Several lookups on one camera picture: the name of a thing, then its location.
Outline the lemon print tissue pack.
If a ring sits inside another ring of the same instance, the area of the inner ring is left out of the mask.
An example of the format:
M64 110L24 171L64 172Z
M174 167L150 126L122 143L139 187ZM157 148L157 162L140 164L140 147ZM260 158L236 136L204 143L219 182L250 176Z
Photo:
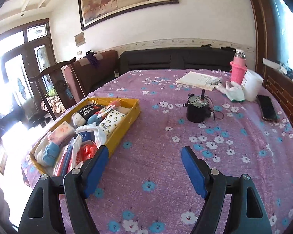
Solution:
M108 137L114 132L116 128L120 125L123 119L126 117L126 114L119 112L118 110L112 110L99 124L99 128L105 133Z

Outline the white plastic bucket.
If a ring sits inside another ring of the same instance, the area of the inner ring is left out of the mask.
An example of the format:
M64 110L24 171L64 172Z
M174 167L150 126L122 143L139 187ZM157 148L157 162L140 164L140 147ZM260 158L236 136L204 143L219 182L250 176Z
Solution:
M245 96L245 100L253 102L255 101L259 90L263 84L264 79L261 75L248 69L242 81L242 89Z

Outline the blue knitted cloth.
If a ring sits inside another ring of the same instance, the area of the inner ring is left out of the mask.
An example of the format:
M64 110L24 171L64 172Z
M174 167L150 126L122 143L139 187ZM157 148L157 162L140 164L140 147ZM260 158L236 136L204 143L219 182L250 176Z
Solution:
M42 154L43 165L44 166L53 166L59 153L60 153L59 146L54 142L50 142L48 144L48 146L46 146L46 148Z

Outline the pink tissue pack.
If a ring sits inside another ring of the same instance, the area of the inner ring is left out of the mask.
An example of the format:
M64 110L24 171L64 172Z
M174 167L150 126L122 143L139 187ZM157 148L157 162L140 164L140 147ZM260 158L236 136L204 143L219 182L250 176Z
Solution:
M67 122L61 123L54 131L47 137L49 142L62 147L64 143L72 138L75 134L74 128Z

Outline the red plastic bag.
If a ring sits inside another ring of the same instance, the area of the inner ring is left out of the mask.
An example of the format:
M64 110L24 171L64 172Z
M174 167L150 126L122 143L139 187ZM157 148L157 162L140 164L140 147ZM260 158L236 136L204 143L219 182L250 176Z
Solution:
M80 160L84 162L88 159L92 159L97 151L98 148L94 144L85 144L84 146L81 146L81 149L79 150Z

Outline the blue red stuffed toy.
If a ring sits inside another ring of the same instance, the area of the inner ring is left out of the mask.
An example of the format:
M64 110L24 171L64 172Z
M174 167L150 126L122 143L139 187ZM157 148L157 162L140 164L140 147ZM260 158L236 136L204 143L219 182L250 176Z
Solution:
M96 126L98 126L104 119L105 117L98 117L98 114L95 113L93 114L87 121L87 124L88 125L91 125L91 124L96 124Z

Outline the blue white tissue pack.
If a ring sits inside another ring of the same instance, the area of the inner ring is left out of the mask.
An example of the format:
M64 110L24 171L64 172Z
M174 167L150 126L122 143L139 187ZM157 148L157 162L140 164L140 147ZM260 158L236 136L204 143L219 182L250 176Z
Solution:
M92 141L93 132L81 132L79 135L82 137L82 142Z

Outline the pink thermos bottle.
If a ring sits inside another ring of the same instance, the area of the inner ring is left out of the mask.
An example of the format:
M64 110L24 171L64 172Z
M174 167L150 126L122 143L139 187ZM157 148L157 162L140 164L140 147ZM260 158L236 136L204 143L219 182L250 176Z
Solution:
M244 50L236 49L233 61L230 62L230 65L232 66L231 80L241 85L247 71Z

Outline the black smartphone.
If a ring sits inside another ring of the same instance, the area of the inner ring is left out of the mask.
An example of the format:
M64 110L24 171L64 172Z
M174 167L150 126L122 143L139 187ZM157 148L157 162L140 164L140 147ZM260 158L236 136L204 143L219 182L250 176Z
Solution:
M269 96L257 95L257 102L260 106L262 118L266 121L278 121L272 100Z

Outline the red white tissue pack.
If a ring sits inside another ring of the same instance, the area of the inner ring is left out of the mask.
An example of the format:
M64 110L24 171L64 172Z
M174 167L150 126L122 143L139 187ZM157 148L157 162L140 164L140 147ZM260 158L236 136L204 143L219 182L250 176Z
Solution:
M65 176L76 166L77 153L80 150L81 143L82 136L79 134L61 149L53 169L53 176Z

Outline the yellow cardboard tray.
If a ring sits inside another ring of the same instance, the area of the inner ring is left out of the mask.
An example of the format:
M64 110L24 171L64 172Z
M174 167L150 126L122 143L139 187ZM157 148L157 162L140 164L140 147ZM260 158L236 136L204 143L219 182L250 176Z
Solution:
M112 156L116 147L118 146L118 144L120 143L120 141L122 140L122 138L124 137L124 135L126 134L128 129L130 128L131 124L134 123L134 121L137 119L138 115L140 114L140 106L139 106L139 102L137 99L87 97L87 98L83 99L81 102L77 103L75 106L68 109L63 115L61 115L55 121L55 124L49 129L48 132L54 131L61 123L63 123L64 121L67 121L74 128L74 131L75 131L75 134L72 138L76 138L79 134L76 134L77 127L74 127L74 125L72 123L72 120L71 120L72 115L86 105L98 104L98 105L102 105L103 107L106 107L108 104L110 104L114 100L119 100L121 102L121 105L117 108L114 108L113 110L118 110L119 112L126 114L126 117L120 123L118 128L116 128L114 130L114 132L111 134L111 136L107 138L107 142L106 142L105 146L108 148L109 156ZM31 163L33 164L33 166L35 166L36 169L39 170L39 172L41 174L47 173L50 176L53 176L53 169L54 169L55 163L53 166L42 166L36 162L36 159L34 157L35 150L36 150L38 144L40 143L40 141L42 140L42 138L36 143L36 145L30 151L30 154L29 154L30 160L31 160ZM63 149L65 146L67 146L69 144L69 142L72 140L72 138L68 139L64 143L64 145L62 145L62 147L60 147L60 151L61 151L61 149ZM85 144L96 145L94 136L92 138L92 141L82 142L81 146L84 146ZM80 160L79 151L78 151L75 167L80 167L84 162Z

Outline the black electric motor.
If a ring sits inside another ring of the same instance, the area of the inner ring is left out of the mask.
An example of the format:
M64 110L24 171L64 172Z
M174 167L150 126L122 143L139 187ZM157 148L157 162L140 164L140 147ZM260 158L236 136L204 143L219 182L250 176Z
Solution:
M187 101L183 106L186 107L187 120L192 123L203 123L211 117L214 121L224 118L223 112L216 110L212 100L206 95L205 89L202 89L200 95L188 94Z

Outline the striped sponge stack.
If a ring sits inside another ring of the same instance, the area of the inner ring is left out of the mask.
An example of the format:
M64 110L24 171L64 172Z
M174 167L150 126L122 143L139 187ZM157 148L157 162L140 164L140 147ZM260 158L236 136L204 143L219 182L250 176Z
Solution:
M108 104L106 107L102 108L97 117L101 118L106 116L108 113L110 113L114 108L117 108L121 105L121 102L119 100L114 100L110 104Z

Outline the black white tissue pack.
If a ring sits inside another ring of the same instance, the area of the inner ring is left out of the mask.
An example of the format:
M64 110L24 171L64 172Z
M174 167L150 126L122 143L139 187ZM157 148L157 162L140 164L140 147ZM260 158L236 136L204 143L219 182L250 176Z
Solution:
M103 106L98 104L89 104L82 107L71 117L74 127L85 125L88 119L101 109L103 109Z

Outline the white beige tissue pack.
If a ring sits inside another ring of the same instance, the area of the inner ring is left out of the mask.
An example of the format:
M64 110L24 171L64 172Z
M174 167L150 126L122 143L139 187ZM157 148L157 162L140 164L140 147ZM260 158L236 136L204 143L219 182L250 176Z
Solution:
M46 147L50 143L48 140L48 137L50 134L51 134L51 132L47 132L47 134L42 138L42 140L38 144L38 146L35 150L35 153L34 153L34 157L36 159L36 162L42 166L46 166L46 163L43 161L42 157L43 157L43 154L45 152Z

